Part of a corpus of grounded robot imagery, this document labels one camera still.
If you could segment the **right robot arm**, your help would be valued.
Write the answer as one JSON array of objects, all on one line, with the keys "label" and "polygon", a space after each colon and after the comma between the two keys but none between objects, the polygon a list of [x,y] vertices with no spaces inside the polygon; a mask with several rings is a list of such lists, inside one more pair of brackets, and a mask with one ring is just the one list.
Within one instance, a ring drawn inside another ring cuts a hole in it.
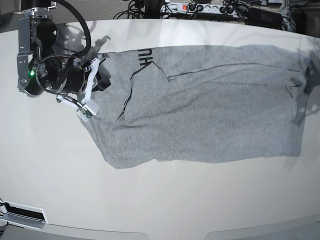
[{"label": "right robot arm", "polygon": [[[57,26],[48,14],[60,4],[80,23],[85,39],[82,50],[57,54]],[[18,90],[36,98],[47,92],[58,101],[88,101],[92,92],[104,91],[110,77],[99,73],[105,53],[82,63],[89,53],[92,39],[88,25],[74,6],[65,0],[16,0],[14,12],[24,17],[18,21],[17,73]]]}]

